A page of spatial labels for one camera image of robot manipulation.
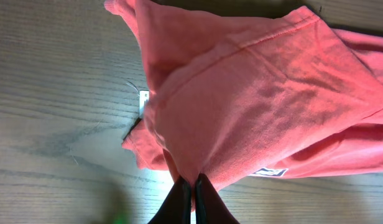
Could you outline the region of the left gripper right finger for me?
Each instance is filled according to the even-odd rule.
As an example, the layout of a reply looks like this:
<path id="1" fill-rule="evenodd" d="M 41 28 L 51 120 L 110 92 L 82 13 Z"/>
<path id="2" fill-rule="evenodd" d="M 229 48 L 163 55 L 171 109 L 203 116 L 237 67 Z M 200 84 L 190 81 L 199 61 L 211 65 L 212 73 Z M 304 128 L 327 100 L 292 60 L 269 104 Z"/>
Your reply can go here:
<path id="1" fill-rule="evenodd" d="M 239 224 L 205 174 L 195 183 L 195 215 L 197 224 Z"/>

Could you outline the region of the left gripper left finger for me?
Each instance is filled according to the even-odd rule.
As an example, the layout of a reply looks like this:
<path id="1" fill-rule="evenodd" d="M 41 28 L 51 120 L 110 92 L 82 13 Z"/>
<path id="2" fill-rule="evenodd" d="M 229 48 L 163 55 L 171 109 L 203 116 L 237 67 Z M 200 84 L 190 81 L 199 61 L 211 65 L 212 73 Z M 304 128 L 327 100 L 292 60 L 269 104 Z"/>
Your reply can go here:
<path id="1" fill-rule="evenodd" d="M 191 200 L 190 184 L 179 177 L 149 224 L 190 224 Z"/>

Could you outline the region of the red t-shirt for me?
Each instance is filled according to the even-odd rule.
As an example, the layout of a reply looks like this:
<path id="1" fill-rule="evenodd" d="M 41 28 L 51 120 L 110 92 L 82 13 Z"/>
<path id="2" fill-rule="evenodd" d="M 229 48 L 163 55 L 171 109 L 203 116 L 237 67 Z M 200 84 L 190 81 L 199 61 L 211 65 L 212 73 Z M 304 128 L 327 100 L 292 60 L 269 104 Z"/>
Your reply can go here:
<path id="1" fill-rule="evenodd" d="M 383 172 L 383 37 L 332 29 L 307 7 L 221 17 L 106 1 L 141 50 L 149 101 L 123 147 L 143 169 L 216 190 L 246 176 Z"/>

